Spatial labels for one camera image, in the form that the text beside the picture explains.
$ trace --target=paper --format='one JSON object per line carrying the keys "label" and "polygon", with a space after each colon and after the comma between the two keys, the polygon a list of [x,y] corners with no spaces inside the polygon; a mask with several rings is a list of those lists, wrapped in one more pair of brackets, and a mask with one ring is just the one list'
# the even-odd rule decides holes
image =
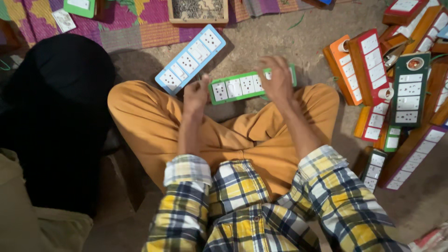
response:
{"label": "paper", "polygon": [[59,9],[53,12],[52,15],[62,33],[76,28],[76,25],[70,17],[70,14],[64,11],[64,9]]}

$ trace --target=green wire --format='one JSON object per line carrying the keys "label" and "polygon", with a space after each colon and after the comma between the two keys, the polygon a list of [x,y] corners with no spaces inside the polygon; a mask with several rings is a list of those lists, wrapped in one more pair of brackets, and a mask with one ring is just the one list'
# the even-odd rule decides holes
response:
{"label": "green wire", "polygon": [[3,68],[3,67],[0,67],[0,69],[2,69],[3,71],[9,71],[9,70],[11,70],[11,68],[9,67],[9,65],[8,64],[6,64],[3,60],[0,60],[5,66],[7,66],[7,69],[5,69],[5,68]]}

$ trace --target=colorful woven mat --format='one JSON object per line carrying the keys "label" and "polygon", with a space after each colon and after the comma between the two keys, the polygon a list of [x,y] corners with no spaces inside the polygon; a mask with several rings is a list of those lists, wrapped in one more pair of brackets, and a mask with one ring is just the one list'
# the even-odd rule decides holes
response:
{"label": "colorful woven mat", "polygon": [[[229,23],[237,23],[267,13],[285,13],[312,8],[301,0],[228,0]],[[63,7],[63,0],[0,0],[0,18],[13,21],[27,43],[61,33],[52,12]],[[128,0],[126,5],[107,1],[105,16],[99,22],[71,15],[77,28],[69,31],[97,42],[107,52],[150,48],[190,41],[201,28],[178,28],[168,20],[166,0]]]}

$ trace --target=white switch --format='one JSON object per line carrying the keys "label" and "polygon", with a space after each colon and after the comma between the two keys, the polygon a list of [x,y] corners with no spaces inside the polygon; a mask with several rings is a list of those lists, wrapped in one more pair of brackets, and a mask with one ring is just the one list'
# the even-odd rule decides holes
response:
{"label": "white switch", "polygon": [[400,75],[400,82],[421,82],[423,74],[404,74]]}

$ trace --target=dark green extension board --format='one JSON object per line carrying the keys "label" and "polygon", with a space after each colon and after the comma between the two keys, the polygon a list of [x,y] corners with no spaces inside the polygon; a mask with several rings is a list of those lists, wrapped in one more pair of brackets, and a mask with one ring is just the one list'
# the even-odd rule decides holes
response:
{"label": "dark green extension board", "polygon": [[430,61],[430,52],[405,54],[398,58],[390,125],[420,126]]}
{"label": "dark green extension board", "polygon": [[[297,86],[297,78],[294,64],[289,64],[289,70],[293,79],[293,86]],[[264,69],[266,78],[270,79],[271,69]],[[214,80],[208,85],[211,103],[219,105],[236,100],[262,96],[266,92],[261,88],[261,81],[257,72],[239,74],[231,77]]]}

